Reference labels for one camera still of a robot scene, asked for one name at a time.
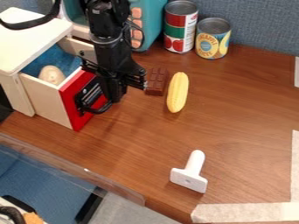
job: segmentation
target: gray fabric wall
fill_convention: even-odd
[[[234,43],[299,56],[299,0],[192,1],[202,18],[227,19],[233,26]],[[0,0],[0,11],[15,6],[47,13],[51,4],[52,0]]]
[[[52,0],[0,0],[0,12],[10,7],[46,14],[52,6]]]

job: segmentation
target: can lid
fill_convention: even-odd
[[[190,1],[174,1],[167,3],[165,11],[172,15],[186,16],[198,11],[198,6]]]
[[[208,17],[198,22],[198,29],[209,34],[221,34],[229,32],[231,25],[220,17]]]

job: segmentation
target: can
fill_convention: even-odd
[[[165,6],[164,47],[186,53],[194,47],[198,6],[190,1],[174,1]]]
[[[231,25],[219,17],[209,17],[198,22],[196,53],[205,59],[223,58],[228,51]]]

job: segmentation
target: red and white can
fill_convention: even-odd
[[[164,47],[186,53],[194,47],[198,6],[190,1],[174,1],[165,6]]]

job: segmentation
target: white tape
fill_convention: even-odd
[[[295,60],[295,86],[299,88],[299,57],[296,57]]]
[[[198,205],[191,214],[194,223],[299,221],[299,203]]]
[[[293,130],[292,143],[291,201],[299,202],[299,132],[296,130]]]
[[[299,221],[299,132],[293,130],[291,202],[248,204],[198,204],[193,223]]]

